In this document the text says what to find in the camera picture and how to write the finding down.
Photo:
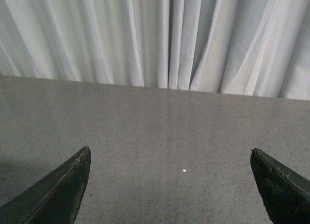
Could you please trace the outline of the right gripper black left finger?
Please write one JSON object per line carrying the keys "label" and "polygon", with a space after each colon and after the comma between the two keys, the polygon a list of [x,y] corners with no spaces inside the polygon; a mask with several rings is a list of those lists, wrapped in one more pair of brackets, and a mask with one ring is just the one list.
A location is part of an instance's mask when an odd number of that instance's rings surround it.
{"label": "right gripper black left finger", "polygon": [[72,224],[90,173],[91,151],[83,147],[55,170],[0,207],[2,224]]}

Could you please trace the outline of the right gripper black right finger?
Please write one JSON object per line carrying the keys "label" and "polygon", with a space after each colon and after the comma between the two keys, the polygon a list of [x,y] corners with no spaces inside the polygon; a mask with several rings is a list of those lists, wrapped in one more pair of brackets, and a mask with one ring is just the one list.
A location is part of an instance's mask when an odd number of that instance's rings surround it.
{"label": "right gripper black right finger", "polygon": [[258,148],[251,151],[250,165],[272,223],[310,222],[309,180]]}

